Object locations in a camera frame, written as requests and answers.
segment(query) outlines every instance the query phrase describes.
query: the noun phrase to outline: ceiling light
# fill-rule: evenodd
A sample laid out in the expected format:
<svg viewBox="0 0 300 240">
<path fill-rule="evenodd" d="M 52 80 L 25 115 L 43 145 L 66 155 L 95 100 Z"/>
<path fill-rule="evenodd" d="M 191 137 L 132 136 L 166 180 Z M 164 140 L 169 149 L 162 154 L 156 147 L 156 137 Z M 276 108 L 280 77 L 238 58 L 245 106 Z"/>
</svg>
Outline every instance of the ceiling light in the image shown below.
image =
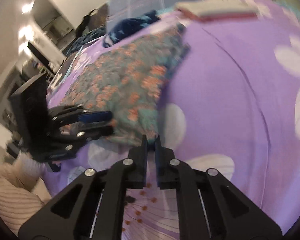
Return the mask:
<svg viewBox="0 0 300 240">
<path fill-rule="evenodd" d="M 33 7 L 33 4 L 34 4 L 34 1 L 32 3 L 28 3 L 28 4 L 25 4 L 23 7 L 22 7 L 22 13 L 29 13 Z"/>
<path fill-rule="evenodd" d="M 31 56 L 31 50 L 28 48 L 28 42 L 22 43 L 19 46 L 19 54 L 24 51 L 28 56 Z"/>
<path fill-rule="evenodd" d="M 28 41 L 33 41 L 34 39 L 34 32 L 32 30 L 32 27 L 28 25 L 27 27 L 23 27 L 19 31 L 19 39 L 21 39 L 23 36 L 26 37 Z"/>
</svg>

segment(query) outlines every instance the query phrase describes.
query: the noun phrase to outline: dark blue blanket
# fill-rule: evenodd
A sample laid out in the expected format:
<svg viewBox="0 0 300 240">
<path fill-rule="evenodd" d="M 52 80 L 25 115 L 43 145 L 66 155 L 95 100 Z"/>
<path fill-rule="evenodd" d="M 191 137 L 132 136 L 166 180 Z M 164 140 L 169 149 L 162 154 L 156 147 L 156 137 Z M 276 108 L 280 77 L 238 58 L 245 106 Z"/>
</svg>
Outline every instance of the dark blue blanket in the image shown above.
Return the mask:
<svg viewBox="0 0 300 240">
<path fill-rule="evenodd" d="M 127 38 L 150 24 L 160 20 L 156 14 L 157 11 L 152 10 L 138 18 L 128 18 L 118 22 L 105 36 L 103 46 L 105 48 L 111 47 L 124 38 Z"/>
<path fill-rule="evenodd" d="M 72 44 L 72 46 L 66 53 L 66 57 L 68 57 L 72 53 L 80 50 L 82 45 L 84 45 L 90 41 L 93 41 L 103 35 L 106 35 L 106 27 L 105 26 L 100 26 L 99 28 L 92 30 L 91 32 L 87 33 L 86 35 L 81 36 L 74 42 L 74 44 Z"/>
</svg>

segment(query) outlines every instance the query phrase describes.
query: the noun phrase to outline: purple bedsheet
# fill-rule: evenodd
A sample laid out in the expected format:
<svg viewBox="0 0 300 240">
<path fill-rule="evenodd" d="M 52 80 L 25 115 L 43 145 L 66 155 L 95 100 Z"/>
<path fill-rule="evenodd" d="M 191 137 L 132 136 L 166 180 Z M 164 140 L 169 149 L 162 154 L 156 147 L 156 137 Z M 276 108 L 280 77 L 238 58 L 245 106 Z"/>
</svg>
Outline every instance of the purple bedsheet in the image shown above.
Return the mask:
<svg viewBox="0 0 300 240">
<path fill-rule="evenodd" d="M 259 19 L 209 24 L 191 22 L 191 47 L 163 91 L 159 104 L 162 141 L 193 168 L 215 167 L 287 232 L 300 215 L 300 23 L 271 0 L 247 0 Z M 173 24 L 178 13 L 115 46 Z M 82 54 L 94 61 L 102 41 Z M 82 71 L 71 73 L 49 107 L 57 105 Z M 85 168 L 109 168 L 127 148 L 91 142 L 62 171 L 45 171 L 52 195 Z M 151 160 L 143 191 L 125 209 L 123 239 L 178 239 L 175 193 L 159 191 Z"/>
</svg>

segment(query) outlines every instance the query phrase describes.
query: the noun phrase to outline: bed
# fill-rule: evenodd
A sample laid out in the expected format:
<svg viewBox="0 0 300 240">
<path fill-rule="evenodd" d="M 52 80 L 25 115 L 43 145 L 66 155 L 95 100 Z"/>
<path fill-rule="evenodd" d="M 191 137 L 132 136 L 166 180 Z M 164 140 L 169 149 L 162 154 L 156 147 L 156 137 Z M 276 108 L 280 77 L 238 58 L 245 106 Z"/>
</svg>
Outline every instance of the bed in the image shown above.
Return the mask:
<svg viewBox="0 0 300 240">
<path fill-rule="evenodd" d="M 300 22 L 271 0 L 245 1 L 258 7 L 258 19 L 203 24 L 172 12 L 110 48 L 102 47 L 102 38 L 85 45 L 48 106 L 60 104 L 100 55 L 183 23 L 191 50 L 162 91 L 162 143 L 192 168 L 217 168 L 285 234 L 300 216 Z M 103 139 L 90 142 L 76 159 L 62 162 L 61 172 L 46 170 L 43 179 L 56 195 L 85 169 L 107 169 L 128 150 Z M 137 200 L 125 208 L 122 238 L 178 239 L 175 192 L 157 189 L 151 158 L 147 182 L 143 191 L 128 192 Z"/>
</svg>

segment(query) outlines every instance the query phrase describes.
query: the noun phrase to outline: floral pillow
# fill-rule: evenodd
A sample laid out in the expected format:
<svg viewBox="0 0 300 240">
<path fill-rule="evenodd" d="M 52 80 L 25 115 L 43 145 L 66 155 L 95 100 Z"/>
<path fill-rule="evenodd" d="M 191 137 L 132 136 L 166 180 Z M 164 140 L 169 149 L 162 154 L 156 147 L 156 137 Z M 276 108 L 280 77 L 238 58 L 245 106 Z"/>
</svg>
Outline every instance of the floral pillow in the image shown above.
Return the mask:
<svg viewBox="0 0 300 240">
<path fill-rule="evenodd" d="M 189 46 L 182 44 L 184 30 L 178 24 L 104 53 L 85 67 L 60 104 L 112 111 L 114 135 L 108 138 L 112 142 L 137 146 L 143 134 L 154 140 L 162 87 L 189 51 Z"/>
</svg>

